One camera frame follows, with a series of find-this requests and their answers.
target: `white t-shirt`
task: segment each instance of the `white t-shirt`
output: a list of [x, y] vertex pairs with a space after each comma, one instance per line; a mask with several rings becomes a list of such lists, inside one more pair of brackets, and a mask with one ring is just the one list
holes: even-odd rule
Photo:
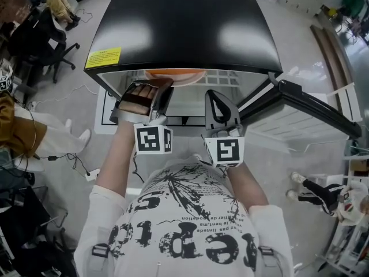
[[368, 194], [368, 187], [356, 181], [351, 181], [350, 185], [341, 191], [344, 202], [339, 202], [337, 209], [344, 218], [342, 225], [354, 226], [363, 219], [365, 214], [360, 210], [360, 203]]
[[111, 230], [114, 276], [251, 277], [260, 245], [279, 252], [293, 276], [281, 210], [255, 207], [250, 216], [223, 182], [210, 167], [192, 163], [156, 173], [130, 204], [95, 186], [74, 255], [78, 273], [85, 275], [86, 254], [101, 242], [103, 228]]

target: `brown shirt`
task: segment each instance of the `brown shirt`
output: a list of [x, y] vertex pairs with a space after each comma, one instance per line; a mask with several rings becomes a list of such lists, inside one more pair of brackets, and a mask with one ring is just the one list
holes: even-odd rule
[[0, 147], [5, 146], [18, 155], [32, 157], [46, 130], [45, 124], [15, 117], [13, 98], [7, 92], [0, 94]]

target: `chair base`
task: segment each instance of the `chair base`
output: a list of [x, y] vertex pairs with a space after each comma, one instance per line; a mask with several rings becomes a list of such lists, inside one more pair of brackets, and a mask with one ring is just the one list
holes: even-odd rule
[[67, 63], [68, 65], [70, 65], [71, 69], [74, 70], [76, 68], [76, 66], [70, 62], [70, 61], [67, 61], [66, 59], [64, 59], [64, 56], [69, 52], [71, 51], [73, 48], [76, 48], [76, 49], [80, 49], [80, 45], [78, 43], [74, 43], [72, 46], [70, 46], [68, 49], [66, 49], [63, 53], [63, 57], [61, 58], [60, 61], [56, 62], [54, 64], [54, 75], [52, 77], [52, 82], [54, 83], [57, 83], [58, 80], [57, 80], [57, 74], [58, 74], [58, 70], [59, 70], [59, 67], [60, 67], [60, 63], [61, 62], [64, 62], [64, 63]]

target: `yellow sticker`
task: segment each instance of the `yellow sticker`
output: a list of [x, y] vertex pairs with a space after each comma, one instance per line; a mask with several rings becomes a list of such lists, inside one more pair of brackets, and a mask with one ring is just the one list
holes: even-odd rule
[[98, 50], [88, 55], [86, 68], [114, 65], [119, 62], [121, 47]]

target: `black chair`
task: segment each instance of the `black chair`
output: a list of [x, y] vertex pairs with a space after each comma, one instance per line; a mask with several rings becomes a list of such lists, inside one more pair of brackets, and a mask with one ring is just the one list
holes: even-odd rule
[[38, 277], [57, 269], [61, 276], [77, 277], [71, 253], [48, 240], [46, 227], [54, 219], [31, 187], [21, 194], [23, 206], [14, 205], [0, 213], [0, 238], [14, 269], [21, 276]]
[[[49, 40], [58, 43], [53, 49]], [[57, 82], [57, 73], [61, 62], [67, 63], [74, 70], [76, 66], [64, 59], [73, 48], [80, 45], [74, 43], [66, 49], [66, 35], [55, 27], [49, 8], [45, 8], [38, 19], [25, 20], [12, 34], [7, 49], [10, 55], [39, 66], [54, 66], [53, 82]]]

